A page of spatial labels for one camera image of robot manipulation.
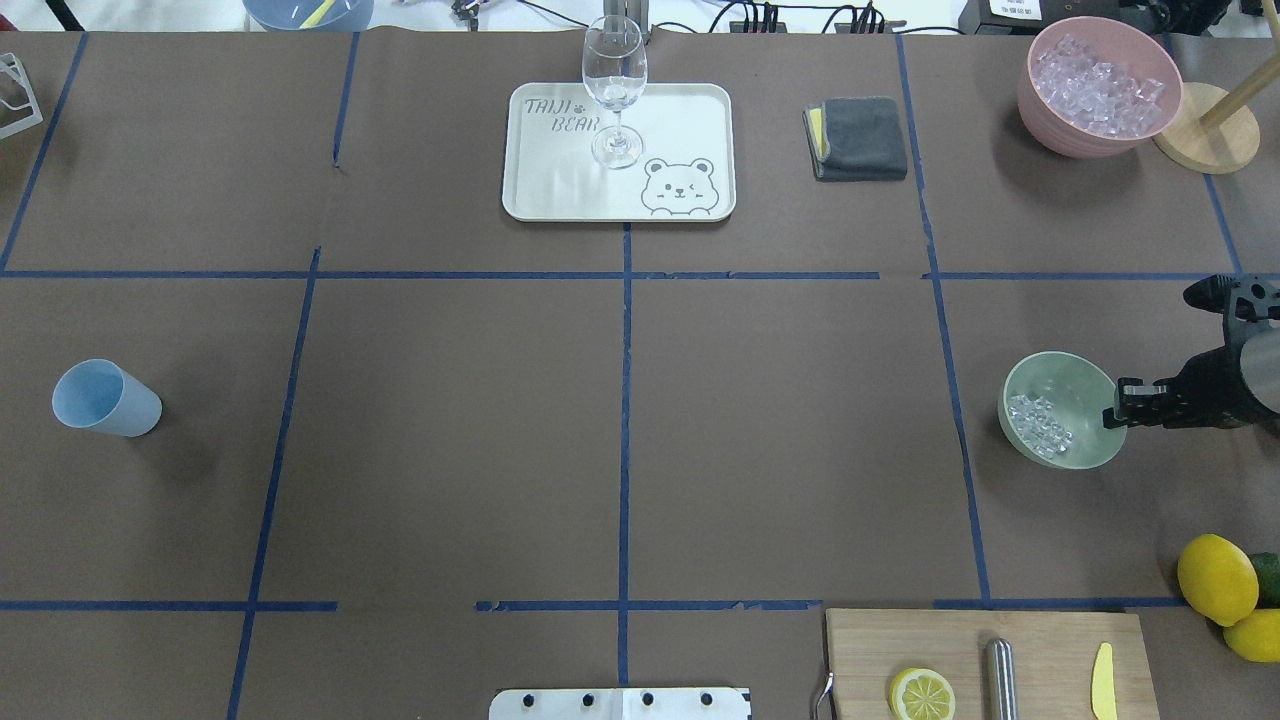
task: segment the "metal handle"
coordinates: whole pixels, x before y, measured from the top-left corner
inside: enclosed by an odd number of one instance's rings
[[[987,643],[987,693],[991,720],[1018,720],[1018,692],[1014,689],[1014,646],[1005,638]]]

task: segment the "brown table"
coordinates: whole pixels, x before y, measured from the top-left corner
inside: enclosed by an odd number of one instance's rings
[[[730,684],[803,717],[845,606],[1137,612],[1162,717],[1274,715],[1280,667],[1172,569],[1280,546],[1276,429],[1068,474],[995,404],[1034,351],[1155,379],[1221,345],[1180,292],[1280,273],[1280,94],[1208,181],[1039,147],[1028,40],[659,32],[653,81],[733,99],[733,215],[522,224],[507,99],[576,81],[579,33],[4,40],[49,119],[0,145],[0,715]],[[1230,87],[1270,41],[1174,47]],[[906,182],[813,181],[800,111],[842,95],[899,101]],[[93,356],[164,398],[152,433],[56,423]]]

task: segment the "bowl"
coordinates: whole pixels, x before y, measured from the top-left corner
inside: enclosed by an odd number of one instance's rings
[[[302,29],[298,26],[320,6],[321,0],[243,1],[250,17],[271,31],[361,32],[369,29],[369,20],[374,17],[374,0],[337,0],[325,13],[324,22]]]
[[[1057,45],[1064,35],[1088,41],[1098,56],[1108,63],[1126,64],[1129,74],[1138,82],[1151,78],[1165,83],[1156,105],[1161,118],[1140,137],[1107,137],[1078,128],[1068,122],[1032,85],[1032,67],[1036,58]],[[1142,31],[1124,23],[1096,17],[1078,17],[1059,20],[1036,36],[1023,63],[1018,81],[1018,113],[1023,123],[1041,145],[1068,158],[1106,158],[1160,135],[1178,115],[1183,102],[1183,77],[1165,49]]]
[[[1000,427],[1019,452],[1047,468],[1088,470],[1120,452],[1128,428],[1107,429],[1102,411],[1115,404],[1111,378],[1079,355],[1047,351],[1024,357],[1005,378],[1000,391]],[[1042,457],[1014,429],[1011,397],[1043,397],[1053,404],[1052,415],[1074,437],[1066,452]]]

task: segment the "bear drawing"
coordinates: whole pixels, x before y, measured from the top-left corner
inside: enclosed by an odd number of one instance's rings
[[[654,158],[644,164],[649,182],[640,201],[654,215],[708,217],[719,202],[719,193],[712,184],[710,160],[699,158],[687,165],[668,165]]]

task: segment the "green bowl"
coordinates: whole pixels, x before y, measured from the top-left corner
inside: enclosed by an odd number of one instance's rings
[[[1070,352],[1037,352],[1014,365],[1000,391],[1000,427],[1019,452],[1060,470],[1088,470],[1120,452],[1128,428],[1102,427],[1102,411],[1115,405],[1116,386],[1097,365]],[[1053,404],[1053,418],[1073,434],[1061,455],[1042,457],[1014,430],[1009,398],[1025,395]]]

